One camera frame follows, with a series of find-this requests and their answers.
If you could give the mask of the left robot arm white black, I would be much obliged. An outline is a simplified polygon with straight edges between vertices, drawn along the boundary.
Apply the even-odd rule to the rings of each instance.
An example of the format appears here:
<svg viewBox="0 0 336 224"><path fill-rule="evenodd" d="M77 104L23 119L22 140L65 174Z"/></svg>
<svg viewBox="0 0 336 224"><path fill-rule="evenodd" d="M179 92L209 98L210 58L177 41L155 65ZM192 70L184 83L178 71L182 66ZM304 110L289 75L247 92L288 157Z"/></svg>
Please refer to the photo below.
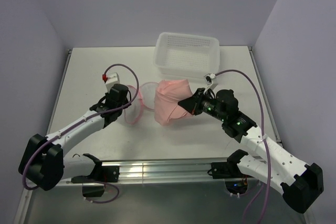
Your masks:
<svg viewBox="0 0 336 224"><path fill-rule="evenodd" d="M115 122L134 99L128 86L114 84L82 117L65 128L46 136L33 135L18 168L24 188L48 191L62 179L77 176L98 181L102 176L100 160L90 154L77 161L65 161L64 157L88 136Z"/></svg>

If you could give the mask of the white mesh laundry bag pink zipper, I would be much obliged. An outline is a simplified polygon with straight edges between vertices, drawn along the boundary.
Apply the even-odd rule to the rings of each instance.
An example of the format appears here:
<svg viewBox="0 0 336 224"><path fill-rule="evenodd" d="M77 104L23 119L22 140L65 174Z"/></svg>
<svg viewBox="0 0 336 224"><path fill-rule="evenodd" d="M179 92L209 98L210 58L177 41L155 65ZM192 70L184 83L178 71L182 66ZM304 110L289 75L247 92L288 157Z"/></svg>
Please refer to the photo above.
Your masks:
<svg viewBox="0 0 336 224"><path fill-rule="evenodd" d="M157 82L146 82L139 87L136 93L136 87L128 85L131 98L135 98L132 104L123 110L122 123L134 125L141 118L143 112L148 110L154 111L155 91L158 87Z"/></svg>

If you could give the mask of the pink bra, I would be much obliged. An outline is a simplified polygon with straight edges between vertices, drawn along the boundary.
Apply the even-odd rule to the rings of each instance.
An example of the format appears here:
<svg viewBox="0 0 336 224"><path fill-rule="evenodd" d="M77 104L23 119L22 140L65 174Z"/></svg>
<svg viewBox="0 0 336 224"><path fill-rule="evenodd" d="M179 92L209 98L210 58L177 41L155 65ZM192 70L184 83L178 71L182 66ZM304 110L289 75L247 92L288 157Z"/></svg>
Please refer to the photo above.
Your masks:
<svg viewBox="0 0 336 224"><path fill-rule="evenodd" d="M192 115L178 105L179 101L192 96L189 81L162 80L155 89L154 119L161 126L168 126L179 119Z"/></svg>

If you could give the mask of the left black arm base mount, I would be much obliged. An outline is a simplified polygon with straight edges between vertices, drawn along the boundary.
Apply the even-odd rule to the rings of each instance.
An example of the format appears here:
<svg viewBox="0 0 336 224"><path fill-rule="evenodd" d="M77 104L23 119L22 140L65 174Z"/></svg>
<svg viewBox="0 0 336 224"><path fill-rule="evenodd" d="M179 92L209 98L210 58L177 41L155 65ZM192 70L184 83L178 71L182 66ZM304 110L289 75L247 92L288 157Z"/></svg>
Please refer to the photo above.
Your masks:
<svg viewBox="0 0 336 224"><path fill-rule="evenodd" d="M114 183L119 179L119 166L101 166L88 176L76 176L71 179L73 184L82 184L82 195L86 199L93 201L103 200L104 193L113 193L111 199L115 200L119 196L120 190Z"/></svg>

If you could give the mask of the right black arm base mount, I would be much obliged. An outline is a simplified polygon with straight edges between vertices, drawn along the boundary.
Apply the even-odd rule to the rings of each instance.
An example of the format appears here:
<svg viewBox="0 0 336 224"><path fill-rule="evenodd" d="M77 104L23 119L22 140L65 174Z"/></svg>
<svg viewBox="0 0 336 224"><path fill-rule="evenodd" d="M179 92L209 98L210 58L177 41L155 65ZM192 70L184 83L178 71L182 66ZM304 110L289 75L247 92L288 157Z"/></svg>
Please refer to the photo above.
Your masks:
<svg viewBox="0 0 336 224"><path fill-rule="evenodd" d="M213 162L207 174L212 179L223 179L226 190L235 196L242 195L248 189L248 176L242 174L238 168L232 168L229 162Z"/></svg>

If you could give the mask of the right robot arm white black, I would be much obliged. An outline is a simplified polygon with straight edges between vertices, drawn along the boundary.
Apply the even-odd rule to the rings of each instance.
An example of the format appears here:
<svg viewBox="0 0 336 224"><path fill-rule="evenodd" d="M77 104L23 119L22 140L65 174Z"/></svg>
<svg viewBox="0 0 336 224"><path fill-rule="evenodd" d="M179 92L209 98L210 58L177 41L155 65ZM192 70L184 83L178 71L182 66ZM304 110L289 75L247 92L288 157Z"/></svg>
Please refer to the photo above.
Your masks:
<svg viewBox="0 0 336 224"><path fill-rule="evenodd" d="M261 128L239 110L233 90L220 90L212 97L210 92L199 88L178 105L191 115L206 113L218 119L229 137L263 159L261 162L237 150L226 161L230 175L243 174L270 183L287 205L300 214L305 213L324 191L322 168L296 158L263 135Z"/></svg>

